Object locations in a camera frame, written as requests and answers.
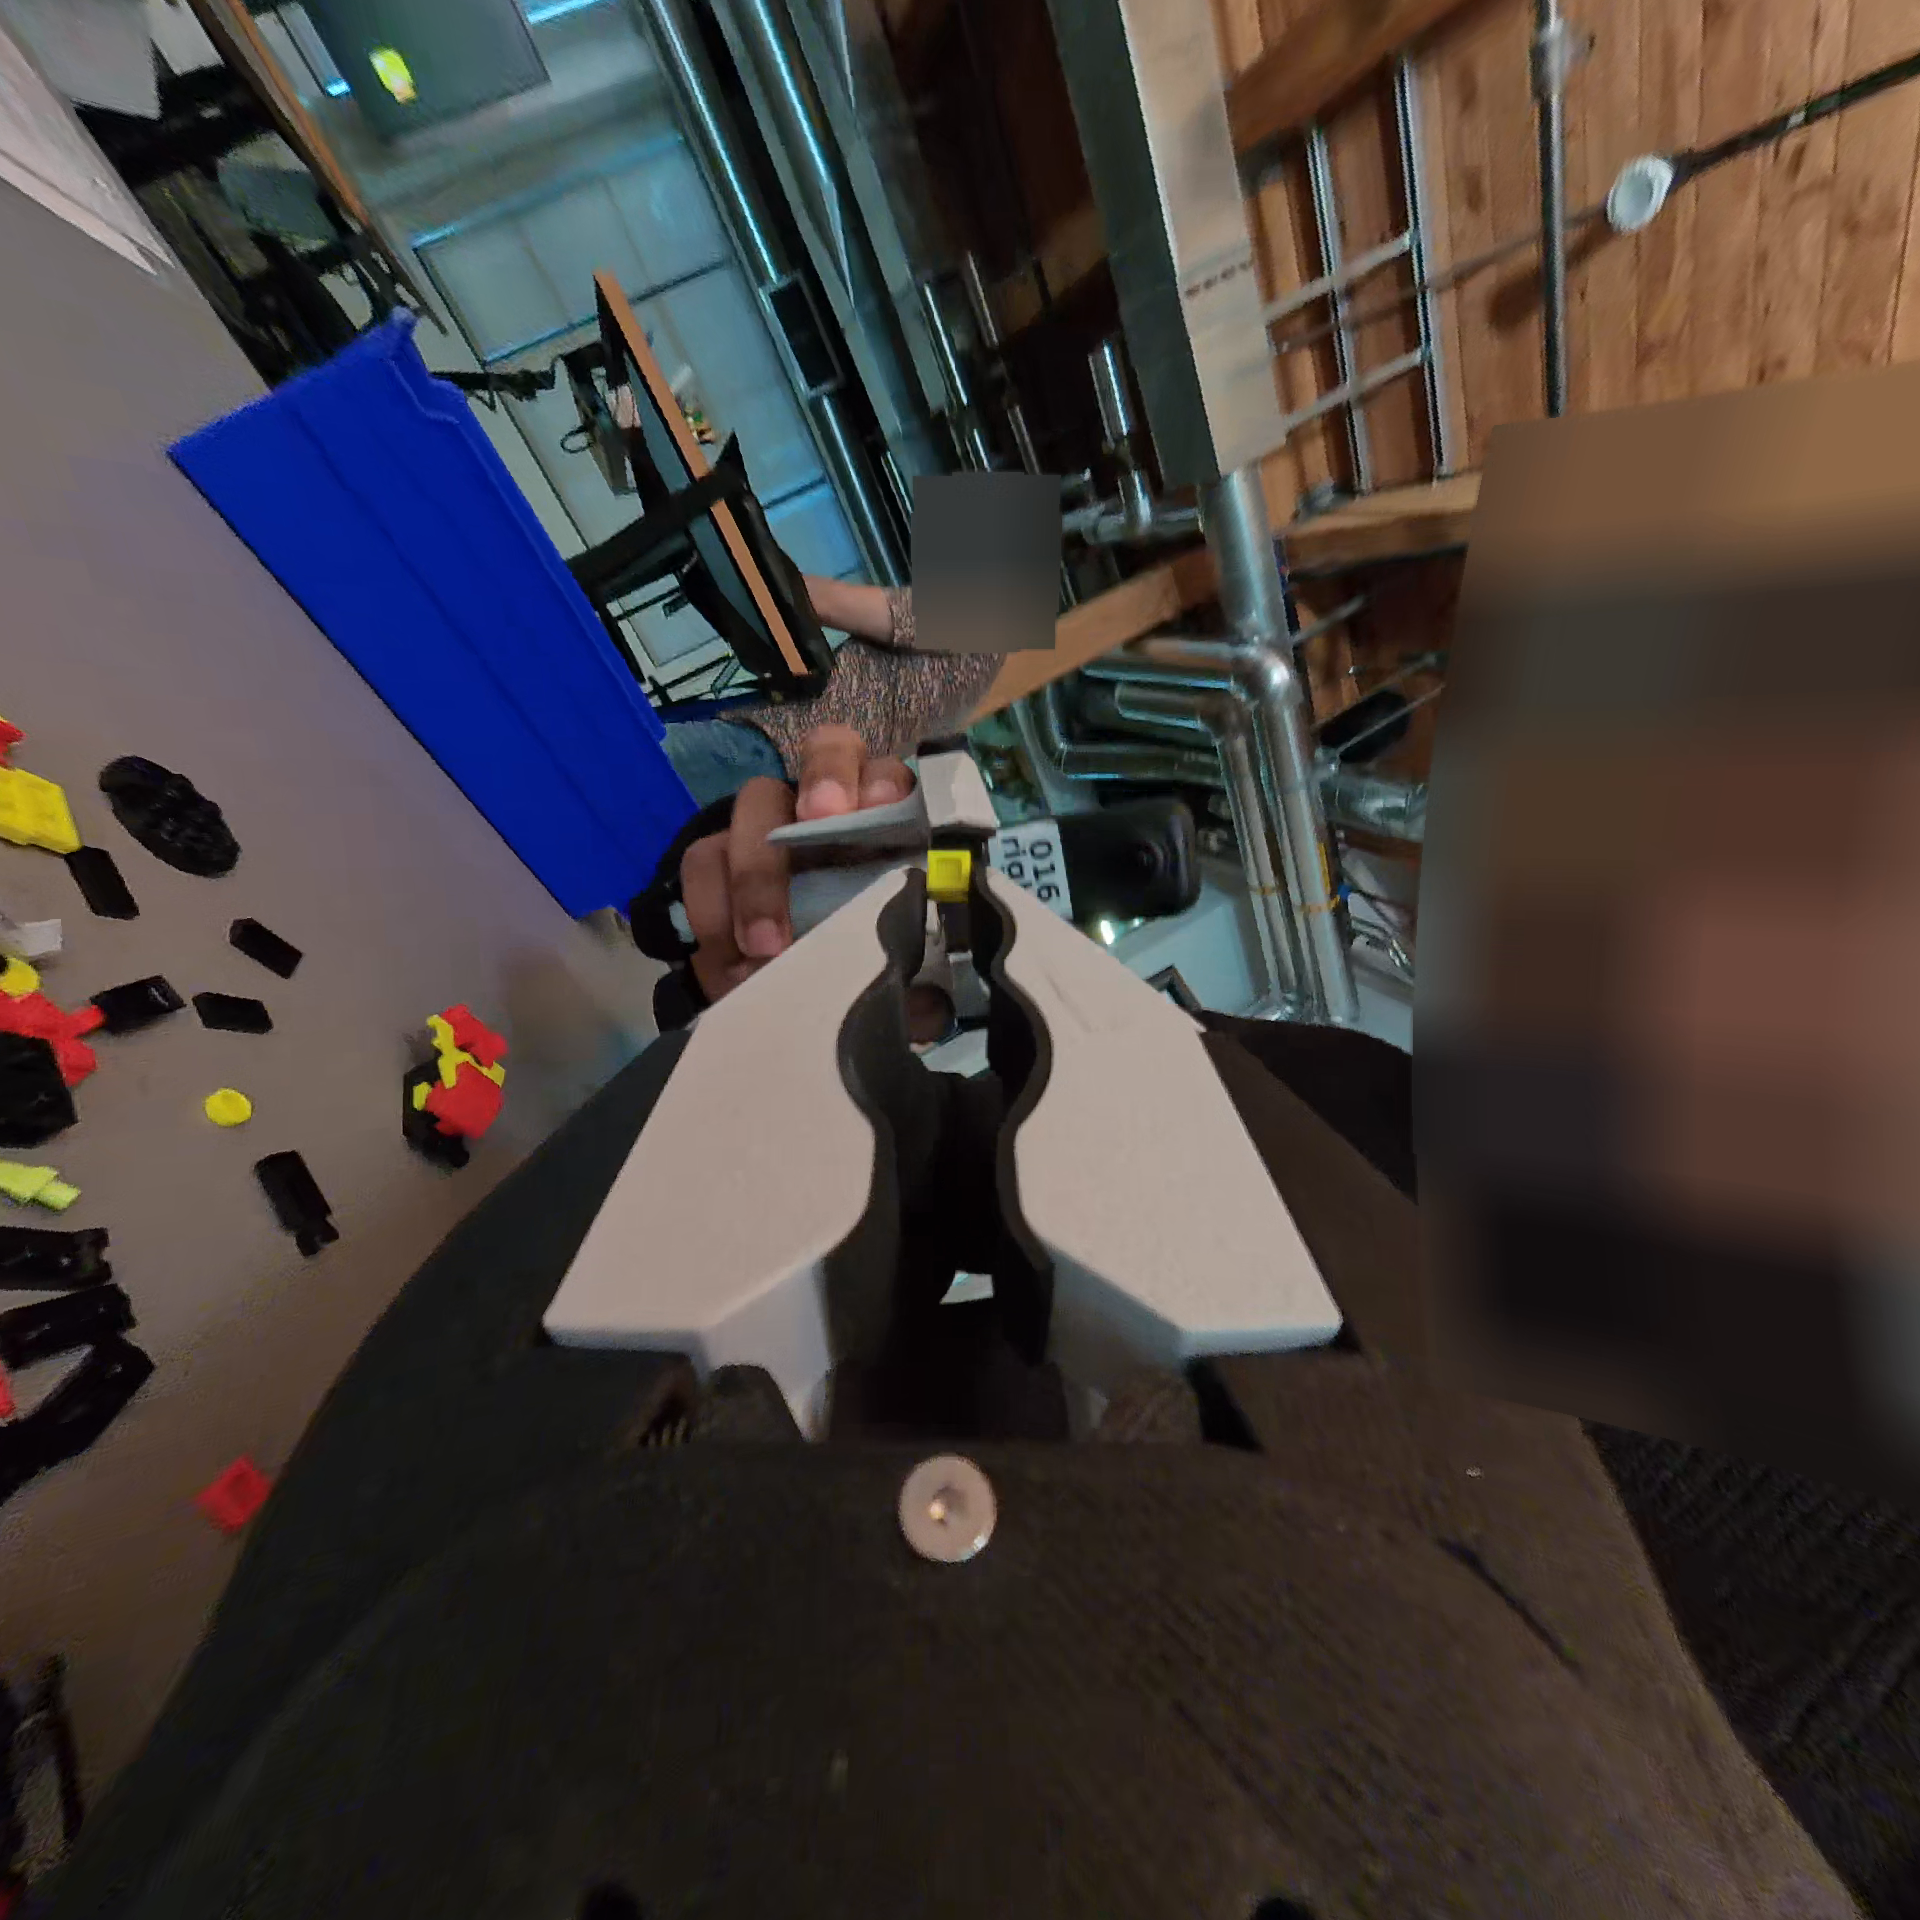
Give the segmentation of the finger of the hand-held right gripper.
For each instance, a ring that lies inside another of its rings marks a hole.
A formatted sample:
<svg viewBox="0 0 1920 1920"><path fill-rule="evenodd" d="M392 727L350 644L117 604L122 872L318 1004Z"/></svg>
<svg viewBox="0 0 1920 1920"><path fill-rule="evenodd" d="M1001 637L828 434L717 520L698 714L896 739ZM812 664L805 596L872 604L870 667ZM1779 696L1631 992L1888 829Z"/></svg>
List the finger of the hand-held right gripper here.
<svg viewBox="0 0 1920 1920"><path fill-rule="evenodd" d="M812 932L828 924L862 890L891 884L906 861L836 861L791 872L787 916L793 932Z"/></svg>
<svg viewBox="0 0 1920 1920"><path fill-rule="evenodd" d="M900 802L853 809L768 832L783 850L932 850L982 845L998 829L993 794L967 750L924 753Z"/></svg>

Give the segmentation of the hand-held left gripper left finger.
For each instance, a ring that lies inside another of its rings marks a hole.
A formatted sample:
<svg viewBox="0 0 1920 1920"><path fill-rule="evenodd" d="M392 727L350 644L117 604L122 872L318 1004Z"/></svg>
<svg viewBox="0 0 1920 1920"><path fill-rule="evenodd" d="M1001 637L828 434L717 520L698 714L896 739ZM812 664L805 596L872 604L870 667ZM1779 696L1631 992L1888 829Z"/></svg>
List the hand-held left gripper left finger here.
<svg viewBox="0 0 1920 1920"><path fill-rule="evenodd" d="M837 1043L896 947L924 953L920 868L882 868L689 1027L547 1306L560 1347L758 1364L803 1434L825 1425L828 1261L872 1197L875 1129Z"/></svg>

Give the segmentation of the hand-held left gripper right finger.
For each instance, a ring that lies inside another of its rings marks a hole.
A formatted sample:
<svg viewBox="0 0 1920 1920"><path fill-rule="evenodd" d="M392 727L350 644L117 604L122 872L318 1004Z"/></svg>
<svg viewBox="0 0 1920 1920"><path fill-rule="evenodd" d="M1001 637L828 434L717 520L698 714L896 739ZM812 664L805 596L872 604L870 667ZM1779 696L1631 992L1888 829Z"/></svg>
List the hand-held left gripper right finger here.
<svg viewBox="0 0 1920 1920"><path fill-rule="evenodd" d="M1036 1032L1015 1115L1019 1224L1053 1271L1066 1374L1326 1347L1342 1314L1289 1202L1169 995L998 872L995 982Z"/></svg>

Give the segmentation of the red yellow lego assembly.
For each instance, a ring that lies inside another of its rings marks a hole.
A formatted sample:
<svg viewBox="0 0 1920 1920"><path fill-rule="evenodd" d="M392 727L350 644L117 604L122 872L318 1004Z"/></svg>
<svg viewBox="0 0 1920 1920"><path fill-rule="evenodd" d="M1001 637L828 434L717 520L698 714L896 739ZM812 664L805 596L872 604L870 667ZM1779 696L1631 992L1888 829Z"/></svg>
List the red yellow lego assembly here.
<svg viewBox="0 0 1920 1920"><path fill-rule="evenodd" d="M509 1042L464 1002L428 1014L424 1032L421 1058L402 1074L402 1137L461 1170L503 1109Z"/></svg>

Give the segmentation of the black round lego plate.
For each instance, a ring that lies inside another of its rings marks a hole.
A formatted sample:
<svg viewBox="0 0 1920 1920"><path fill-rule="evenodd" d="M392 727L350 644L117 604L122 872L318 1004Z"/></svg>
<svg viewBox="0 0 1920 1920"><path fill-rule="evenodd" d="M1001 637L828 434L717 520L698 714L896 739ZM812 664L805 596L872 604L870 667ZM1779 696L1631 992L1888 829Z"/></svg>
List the black round lego plate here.
<svg viewBox="0 0 1920 1920"><path fill-rule="evenodd" d="M121 755L100 771L100 791L121 826L176 872L226 878L238 865L242 844L220 802L184 773Z"/></svg>

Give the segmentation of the person's right hand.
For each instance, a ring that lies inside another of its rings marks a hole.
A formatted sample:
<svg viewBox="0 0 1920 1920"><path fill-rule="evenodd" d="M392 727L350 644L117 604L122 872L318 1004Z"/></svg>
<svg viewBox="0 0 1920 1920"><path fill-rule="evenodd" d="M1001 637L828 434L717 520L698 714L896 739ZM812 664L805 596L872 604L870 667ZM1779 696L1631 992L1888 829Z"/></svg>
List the person's right hand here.
<svg viewBox="0 0 1920 1920"><path fill-rule="evenodd" d="M685 963L705 1004L737 991L783 956L793 940L791 856L774 845L787 824L903 802L910 769L872 755L847 726L809 731L791 755L740 722L701 722L678 758L689 790L730 801L720 826L683 850L683 909L694 940Z"/></svg>

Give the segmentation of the silver metal pipe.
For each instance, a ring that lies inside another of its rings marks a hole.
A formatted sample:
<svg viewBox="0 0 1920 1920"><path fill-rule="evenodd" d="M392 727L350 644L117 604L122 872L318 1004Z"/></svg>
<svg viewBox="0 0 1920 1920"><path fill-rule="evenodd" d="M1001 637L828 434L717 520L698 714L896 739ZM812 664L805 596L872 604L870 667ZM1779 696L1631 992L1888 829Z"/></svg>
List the silver metal pipe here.
<svg viewBox="0 0 1920 1920"><path fill-rule="evenodd" d="M1203 483L1198 514L1228 633L1223 671L1254 734L1291 991L1303 1016L1356 1027L1361 995L1333 881L1327 816L1307 735L1307 684L1293 659L1281 542L1262 466L1244 462Z"/></svg>

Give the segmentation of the wooden top desk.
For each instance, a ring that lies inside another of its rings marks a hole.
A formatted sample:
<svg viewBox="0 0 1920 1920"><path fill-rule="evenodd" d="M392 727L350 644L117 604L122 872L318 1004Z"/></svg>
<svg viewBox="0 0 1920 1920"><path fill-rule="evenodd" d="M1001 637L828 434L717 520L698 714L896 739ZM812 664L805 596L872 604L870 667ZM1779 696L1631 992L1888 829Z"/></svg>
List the wooden top desk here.
<svg viewBox="0 0 1920 1920"><path fill-rule="evenodd" d="M650 348L633 300L592 277L602 398L592 442L637 514L570 561L574 577L614 621L634 589L671 581L774 703L817 696L832 647L801 570L770 533L733 438L708 453Z"/></svg>

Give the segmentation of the blue plastic bin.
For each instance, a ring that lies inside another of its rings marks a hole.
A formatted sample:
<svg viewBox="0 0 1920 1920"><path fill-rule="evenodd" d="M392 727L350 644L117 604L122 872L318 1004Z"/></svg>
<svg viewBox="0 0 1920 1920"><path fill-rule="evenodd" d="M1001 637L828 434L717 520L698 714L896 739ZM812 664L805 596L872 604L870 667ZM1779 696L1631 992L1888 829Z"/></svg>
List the blue plastic bin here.
<svg viewBox="0 0 1920 1920"><path fill-rule="evenodd" d="M574 916L694 816L663 722L402 311L168 455Z"/></svg>

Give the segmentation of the metal column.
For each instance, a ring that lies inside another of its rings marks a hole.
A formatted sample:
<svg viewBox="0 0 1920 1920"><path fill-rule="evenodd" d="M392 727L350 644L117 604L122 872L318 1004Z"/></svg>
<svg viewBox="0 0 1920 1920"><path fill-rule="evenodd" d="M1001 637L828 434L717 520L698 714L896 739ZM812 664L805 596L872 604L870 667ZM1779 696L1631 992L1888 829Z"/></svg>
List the metal column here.
<svg viewBox="0 0 1920 1920"><path fill-rule="evenodd" d="M1282 445L1262 269L1207 3L1050 3L1161 477L1214 483Z"/></svg>

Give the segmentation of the person's black shirt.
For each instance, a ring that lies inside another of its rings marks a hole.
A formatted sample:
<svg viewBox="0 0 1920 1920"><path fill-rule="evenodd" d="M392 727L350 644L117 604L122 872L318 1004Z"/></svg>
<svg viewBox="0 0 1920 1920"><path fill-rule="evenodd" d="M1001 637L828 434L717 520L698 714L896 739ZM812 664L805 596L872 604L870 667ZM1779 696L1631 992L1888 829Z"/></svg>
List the person's black shirt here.
<svg viewBox="0 0 1920 1920"><path fill-rule="evenodd" d="M1700 1788L1765 1917L1917 1913L1917 1506L1435 1385L1420 1363L1412 1063L1199 1014L1348 1319L1223 1360L1214 1409L1313 1496L1402 1522L1518 1609Z"/></svg>

